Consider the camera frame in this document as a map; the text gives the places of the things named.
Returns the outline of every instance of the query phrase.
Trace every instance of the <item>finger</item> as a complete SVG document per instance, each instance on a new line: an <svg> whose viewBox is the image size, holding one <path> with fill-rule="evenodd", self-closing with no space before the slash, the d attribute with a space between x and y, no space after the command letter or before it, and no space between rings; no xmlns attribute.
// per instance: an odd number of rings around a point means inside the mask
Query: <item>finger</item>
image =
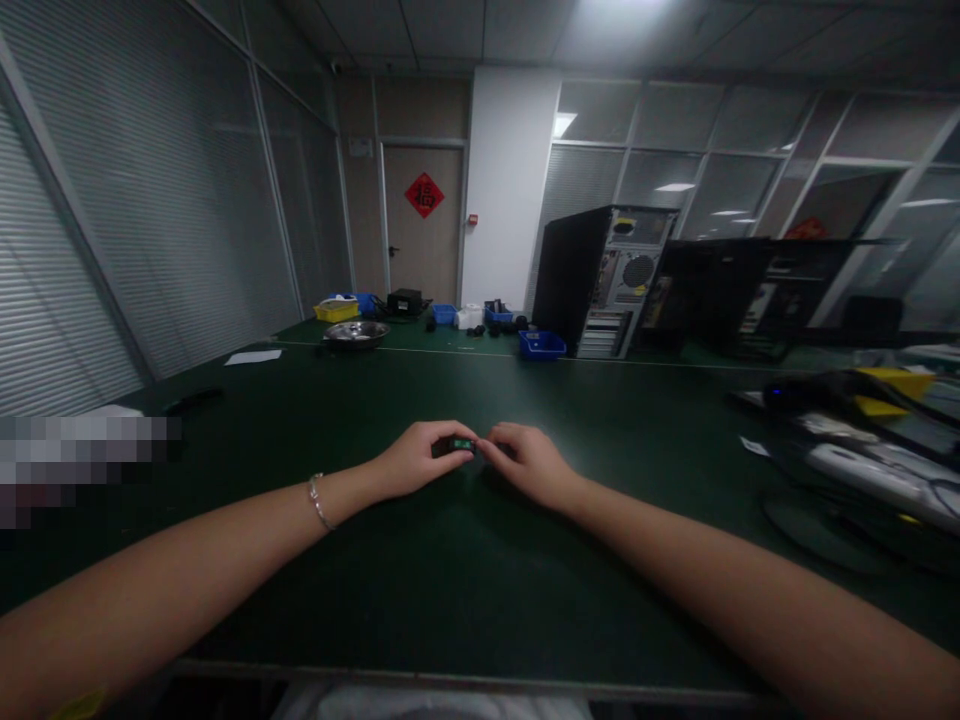
<svg viewBox="0 0 960 720"><path fill-rule="evenodd" d="M457 450L452 452L449 455L443 455L438 457L436 460L431 461L430 467L436 471L434 477L440 477L441 475L446 475L451 470L456 470L461 465L464 465L473 460L473 453L469 450Z"/></svg>
<svg viewBox="0 0 960 720"><path fill-rule="evenodd" d="M525 429L523 425L517 425L516 423L499 423L491 428L487 434L487 440L492 443L506 443L514 450L517 450L520 436Z"/></svg>
<svg viewBox="0 0 960 720"><path fill-rule="evenodd" d="M436 422L424 423L424 426L431 445L440 438L450 437L451 435L470 438L474 442L480 439L473 430L456 420L437 420Z"/></svg>
<svg viewBox="0 0 960 720"><path fill-rule="evenodd" d="M489 440L478 440L477 449L483 453L483 456L487 459L487 462L493 465L507 478L514 477L515 473L520 469L519 463L516 463L508 458L506 453L504 453Z"/></svg>

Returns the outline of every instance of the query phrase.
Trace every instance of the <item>hand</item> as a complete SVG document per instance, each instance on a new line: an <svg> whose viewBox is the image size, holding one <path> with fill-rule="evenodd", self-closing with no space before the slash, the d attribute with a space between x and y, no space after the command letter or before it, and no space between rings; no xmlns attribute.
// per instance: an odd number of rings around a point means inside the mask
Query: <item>hand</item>
<svg viewBox="0 0 960 720"><path fill-rule="evenodd" d="M513 448L511 460L494 443ZM542 431L516 423L499 423L477 449L531 500L562 513L576 508L587 480L575 473Z"/></svg>
<svg viewBox="0 0 960 720"><path fill-rule="evenodd" d="M469 450L433 457L433 444L441 438L459 435L476 442L477 434L455 420L418 422L407 428L397 441L370 462L380 478L381 499L416 492L431 480L473 460Z"/></svg>

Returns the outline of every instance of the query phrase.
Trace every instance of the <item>wooden door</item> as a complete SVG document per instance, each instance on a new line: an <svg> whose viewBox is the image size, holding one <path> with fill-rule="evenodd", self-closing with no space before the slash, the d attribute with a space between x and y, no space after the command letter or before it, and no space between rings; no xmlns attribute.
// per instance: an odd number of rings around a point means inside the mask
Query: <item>wooden door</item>
<svg viewBox="0 0 960 720"><path fill-rule="evenodd" d="M461 148L387 147L383 151L387 192L387 240L390 289L420 290L435 303L457 304L460 259L460 208L463 179ZM423 174L443 193L422 217L406 197Z"/></svg>

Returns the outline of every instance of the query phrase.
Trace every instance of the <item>red fu sign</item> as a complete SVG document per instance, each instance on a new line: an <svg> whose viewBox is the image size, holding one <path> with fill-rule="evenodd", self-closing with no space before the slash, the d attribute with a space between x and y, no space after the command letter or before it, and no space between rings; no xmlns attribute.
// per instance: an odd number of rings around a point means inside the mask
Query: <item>red fu sign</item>
<svg viewBox="0 0 960 720"><path fill-rule="evenodd" d="M420 217L423 218L436 210L437 205L443 202L443 193L426 173L421 173L420 177L413 181L413 185L407 188L404 197L410 201L413 209L420 213Z"/></svg>

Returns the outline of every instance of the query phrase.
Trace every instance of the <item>silver bracelet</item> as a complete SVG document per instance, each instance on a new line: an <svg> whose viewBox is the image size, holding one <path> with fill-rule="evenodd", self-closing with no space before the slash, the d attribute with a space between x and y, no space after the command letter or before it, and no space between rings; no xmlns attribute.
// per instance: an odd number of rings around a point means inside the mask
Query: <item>silver bracelet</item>
<svg viewBox="0 0 960 720"><path fill-rule="evenodd" d="M320 477L323 477L323 473L317 473L310 478L310 499L313 500L313 506L317 509L317 515L320 516L320 522L326 526L327 530L333 532L337 529L337 526L327 520L327 516L323 514L323 508L320 507L320 496L317 494L317 478Z"/></svg>

